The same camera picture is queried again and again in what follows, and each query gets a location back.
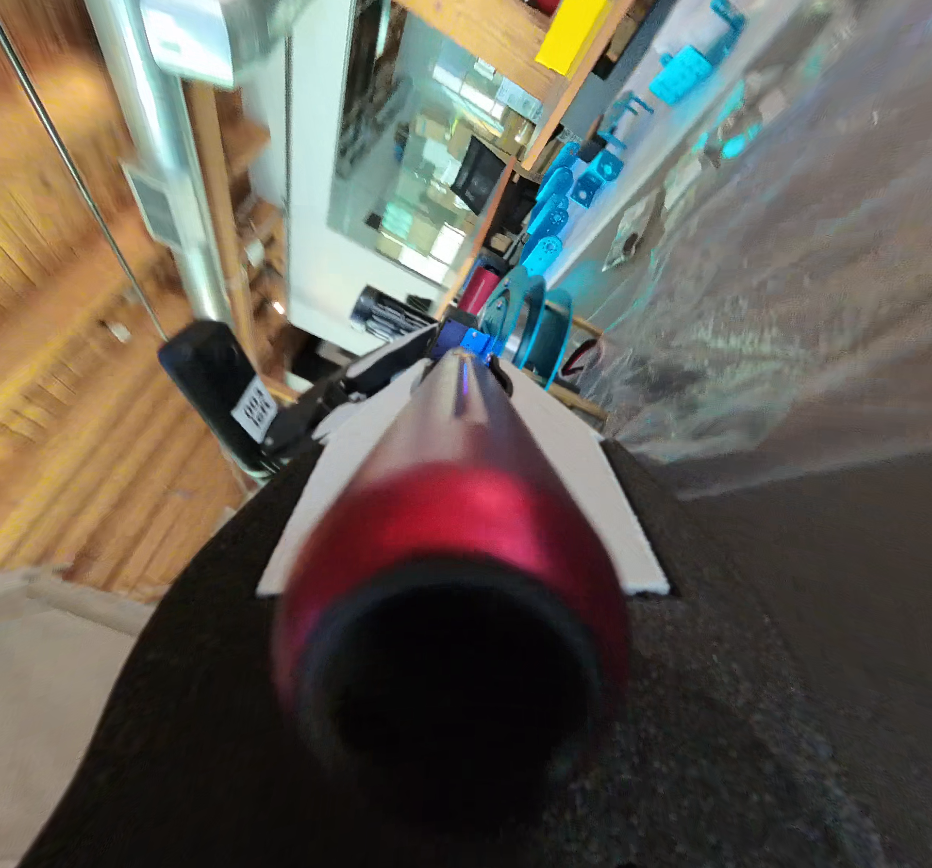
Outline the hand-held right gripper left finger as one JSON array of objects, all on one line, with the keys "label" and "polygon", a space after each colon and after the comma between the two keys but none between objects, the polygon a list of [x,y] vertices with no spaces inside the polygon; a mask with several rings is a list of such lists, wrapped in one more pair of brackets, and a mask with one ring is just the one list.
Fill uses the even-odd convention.
[{"label": "hand-held right gripper left finger", "polygon": [[322,452],[256,587],[258,597],[283,593],[305,541],[362,468],[426,373],[415,363],[367,401],[349,405],[349,414],[331,424]]}]

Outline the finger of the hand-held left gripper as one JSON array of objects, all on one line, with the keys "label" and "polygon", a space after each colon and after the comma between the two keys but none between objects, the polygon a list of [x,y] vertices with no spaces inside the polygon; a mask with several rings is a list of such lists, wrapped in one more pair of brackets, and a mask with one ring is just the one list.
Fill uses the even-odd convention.
[{"label": "finger of the hand-held left gripper", "polygon": [[341,378],[346,394],[377,394],[401,373],[425,357],[439,326],[424,326],[395,338],[350,363]]}]

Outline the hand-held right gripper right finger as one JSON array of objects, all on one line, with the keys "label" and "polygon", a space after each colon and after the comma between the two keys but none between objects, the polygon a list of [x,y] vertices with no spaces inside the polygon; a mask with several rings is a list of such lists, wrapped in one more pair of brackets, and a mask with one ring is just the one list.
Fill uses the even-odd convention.
[{"label": "hand-held right gripper right finger", "polygon": [[511,364],[512,404],[606,549],[625,593],[670,593],[670,582],[602,448],[602,438]]}]

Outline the black servo motor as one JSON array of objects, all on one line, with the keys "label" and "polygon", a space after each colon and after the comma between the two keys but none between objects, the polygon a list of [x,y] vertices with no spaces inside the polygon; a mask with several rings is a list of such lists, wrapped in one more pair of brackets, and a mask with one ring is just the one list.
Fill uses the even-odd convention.
[{"label": "black servo motor", "polygon": [[428,359],[437,362],[446,353],[461,348],[483,363],[493,356],[495,338],[479,327],[476,315],[451,307],[444,315]]}]

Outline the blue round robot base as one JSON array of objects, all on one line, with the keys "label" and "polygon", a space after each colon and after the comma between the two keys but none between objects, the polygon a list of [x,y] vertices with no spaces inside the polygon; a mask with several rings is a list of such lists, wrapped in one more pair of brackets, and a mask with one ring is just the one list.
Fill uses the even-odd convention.
[{"label": "blue round robot base", "polygon": [[566,290],[548,288],[542,275],[530,274],[523,265],[504,275],[477,319],[493,355],[542,390],[566,398],[578,396],[564,372],[566,361],[577,360],[603,337],[602,329],[575,312]]}]

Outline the red electric screwdriver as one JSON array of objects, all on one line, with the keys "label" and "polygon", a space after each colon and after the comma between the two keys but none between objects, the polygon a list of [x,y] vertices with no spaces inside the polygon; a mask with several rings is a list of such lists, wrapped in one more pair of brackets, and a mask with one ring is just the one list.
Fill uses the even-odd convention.
[{"label": "red electric screwdriver", "polygon": [[572,778],[623,705],[629,641],[607,549],[494,368],[457,348],[298,549],[271,649],[330,779],[479,825]]}]

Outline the black screwdriver bit holder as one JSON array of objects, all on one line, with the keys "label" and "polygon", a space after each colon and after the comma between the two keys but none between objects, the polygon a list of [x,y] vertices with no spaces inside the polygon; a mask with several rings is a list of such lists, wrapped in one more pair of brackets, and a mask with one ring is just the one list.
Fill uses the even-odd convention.
[{"label": "black screwdriver bit holder", "polygon": [[357,330],[386,342],[437,325],[431,315],[371,286],[366,286],[358,296],[350,322]]}]

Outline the red cylindrical case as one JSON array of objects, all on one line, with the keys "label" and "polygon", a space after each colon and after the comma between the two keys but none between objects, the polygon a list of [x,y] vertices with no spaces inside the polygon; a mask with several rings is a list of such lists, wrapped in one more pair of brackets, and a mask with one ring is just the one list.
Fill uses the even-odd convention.
[{"label": "red cylindrical case", "polygon": [[494,267],[485,264],[477,265],[472,270],[460,296],[458,302],[460,311],[470,315],[479,315],[503,276],[504,273]]}]

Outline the black monitor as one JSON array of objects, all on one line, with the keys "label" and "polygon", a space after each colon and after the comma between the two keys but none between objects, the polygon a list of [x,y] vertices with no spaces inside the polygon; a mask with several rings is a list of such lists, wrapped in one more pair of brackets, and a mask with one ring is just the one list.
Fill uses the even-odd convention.
[{"label": "black monitor", "polygon": [[472,136],[450,191],[478,216],[505,170],[506,163],[483,140]]}]

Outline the glass partition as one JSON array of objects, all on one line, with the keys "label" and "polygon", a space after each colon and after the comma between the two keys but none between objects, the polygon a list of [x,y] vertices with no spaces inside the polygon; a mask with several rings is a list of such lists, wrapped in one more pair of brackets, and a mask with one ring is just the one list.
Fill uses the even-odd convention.
[{"label": "glass partition", "polygon": [[472,140],[507,162],[542,103],[394,0],[355,0],[329,226],[437,286],[482,212],[455,192]]}]

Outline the large clear plastic bag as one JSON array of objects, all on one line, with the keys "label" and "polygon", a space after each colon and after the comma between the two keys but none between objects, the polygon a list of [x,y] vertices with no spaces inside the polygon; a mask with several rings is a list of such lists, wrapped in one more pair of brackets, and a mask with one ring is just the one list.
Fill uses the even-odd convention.
[{"label": "large clear plastic bag", "polygon": [[769,0],[625,199],[609,438],[682,499],[930,455],[930,0]]}]

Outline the wooden ceiling beam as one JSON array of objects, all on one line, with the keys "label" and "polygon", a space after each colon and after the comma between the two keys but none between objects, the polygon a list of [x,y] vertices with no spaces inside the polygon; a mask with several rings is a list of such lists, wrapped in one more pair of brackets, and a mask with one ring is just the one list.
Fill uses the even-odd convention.
[{"label": "wooden ceiling beam", "polygon": [[522,166],[531,170],[636,0],[589,0],[574,26],[520,0],[395,0],[542,103]]}]

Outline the group of blue metal brackets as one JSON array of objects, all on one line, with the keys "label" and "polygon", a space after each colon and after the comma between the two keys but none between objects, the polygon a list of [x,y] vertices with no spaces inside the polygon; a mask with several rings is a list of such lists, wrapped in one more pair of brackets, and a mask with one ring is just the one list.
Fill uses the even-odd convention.
[{"label": "group of blue metal brackets", "polygon": [[[648,93],[666,106],[678,105],[705,82],[729,56],[747,24],[746,15],[730,0],[711,0],[709,8],[724,24],[714,42],[704,51],[687,45],[659,59],[660,70],[649,83]],[[644,98],[633,91],[623,92],[594,138],[565,143],[544,174],[528,223],[506,251],[506,259],[526,268],[530,276],[544,275],[563,250],[562,235],[570,221],[590,209],[622,175],[621,153],[627,149],[617,134],[622,118],[654,112]]]}]

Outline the yellow board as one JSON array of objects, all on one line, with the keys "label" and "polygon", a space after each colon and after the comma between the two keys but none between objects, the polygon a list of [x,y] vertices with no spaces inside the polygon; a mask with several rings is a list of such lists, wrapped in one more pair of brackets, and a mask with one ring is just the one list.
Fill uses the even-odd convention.
[{"label": "yellow board", "polygon": [[609,0],[561,0],[551,17],[536,62],[567,77],[584,43],[609,7]]}]

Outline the silver ventilation duct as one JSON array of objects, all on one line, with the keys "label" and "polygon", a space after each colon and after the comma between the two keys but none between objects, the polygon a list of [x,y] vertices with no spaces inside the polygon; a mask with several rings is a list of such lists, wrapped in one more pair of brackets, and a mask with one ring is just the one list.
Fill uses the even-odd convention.
[{"label": "silver ventilation duct", "polygon": [[84,1],[135,146],[123,169],[146,228],[175,256],[195,318],[250,346],[215,91],[241,86],[312,0]]}]

